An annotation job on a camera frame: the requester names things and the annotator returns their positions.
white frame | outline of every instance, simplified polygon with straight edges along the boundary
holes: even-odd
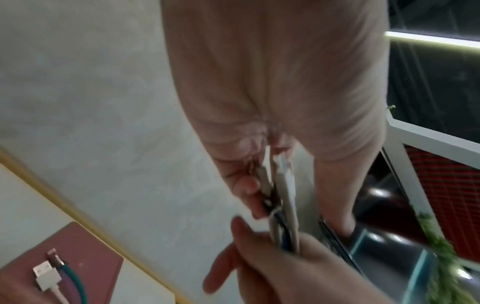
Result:
[[[444,236],[420,184],[404,144],[480,169],[480,144],[394,119],[386,111],[388,133],[384,153],[416,213],[432,216],[433,231]],[[480,271],[480,264],[459,259],[461,265]]]

white cable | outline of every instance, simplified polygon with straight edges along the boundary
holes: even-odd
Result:
[[[55,297],[60,301],[61,304],[70,304],[69,300],[62,294],[58,285],[52,286],[50,290],[53,292]]]

usb connector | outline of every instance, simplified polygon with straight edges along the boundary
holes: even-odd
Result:
[[[53,288],[61,281],[62,277],[56,268],[52,267],[49,261],[45,261],[33,268],[36,276],[36,283],[41,291]]]

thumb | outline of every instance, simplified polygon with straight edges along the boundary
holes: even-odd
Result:
[[[255,233],[239,216],[231,221],[231,232],[233,243],[245,262],[272,286],[282,286],[290,277],[289,269],[297,262],[296,258],[273,246],[267,235]]]

led light strip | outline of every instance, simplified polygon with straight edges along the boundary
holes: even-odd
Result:
[[[414,40],[414,41],[421,41],[421,42],[431,42],[431,43],[441,44],[441,45],[480,50],[480,41],[392,32],[392,31],[385,32],[385,36],[391,37],[391,38],[399,38],[399,39]]]

